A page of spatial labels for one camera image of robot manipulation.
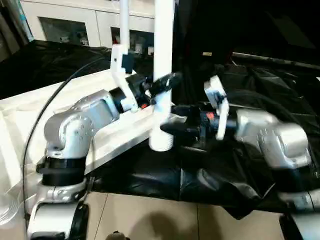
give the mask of white cylinder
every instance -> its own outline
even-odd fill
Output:
[[[172,72],[172,45],[175,16],[175,0],[155,0],[154,21],[154,81]],[[171,91],[159,94],[154,106],[156,123],[150,132],[149,146],[164,152],[172,148],[173,136],[160,130],[171,112]]]
[[[120,0],[120,44],[130,49],[129,0]]]

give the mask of glass cabinet door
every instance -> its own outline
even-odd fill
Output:
[[[39,17],[47,41],[89,46],[84,22]]]
[[[20,1],[34,39],[100,47],[95,10]]]
[[[120,44],[120,28],[111,27],[111,38],[113,44]],[[130,50],[136,54],[153,55],[153,32],[130,30]]]

